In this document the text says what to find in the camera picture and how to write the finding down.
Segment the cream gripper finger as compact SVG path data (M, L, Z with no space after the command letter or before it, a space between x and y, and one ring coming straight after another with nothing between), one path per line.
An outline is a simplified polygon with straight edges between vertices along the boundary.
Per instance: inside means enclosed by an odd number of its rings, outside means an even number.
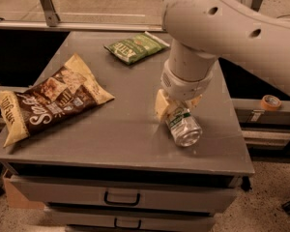
M164 121L178 106L178 104L171 100L168 94L159 89L156 96L155 111L157 118L162 122Z
M198 97L193 98L192 100L186 101L187 108L194 109L201 101L202 96L199 95Z

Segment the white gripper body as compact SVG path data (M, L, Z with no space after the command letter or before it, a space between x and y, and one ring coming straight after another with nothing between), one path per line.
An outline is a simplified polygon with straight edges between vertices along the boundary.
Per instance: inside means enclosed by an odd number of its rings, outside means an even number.
M210 68L206 70L204 77L190 81L176 75L171 70L170 61L167 60L164 63L163 71L160 78L161 86L163 90L167 93L167 95L173 100L192 100L202 95L207 89L209 83L213 78L213 66L214 65L211 65Z

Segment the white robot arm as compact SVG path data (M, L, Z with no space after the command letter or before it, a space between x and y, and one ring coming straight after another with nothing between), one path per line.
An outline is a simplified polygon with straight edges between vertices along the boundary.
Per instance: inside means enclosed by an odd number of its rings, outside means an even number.
M251 0L163 0L172 37L156 99L159 120L183 102L194 108L222 57L290 96L290 22L262 15Z

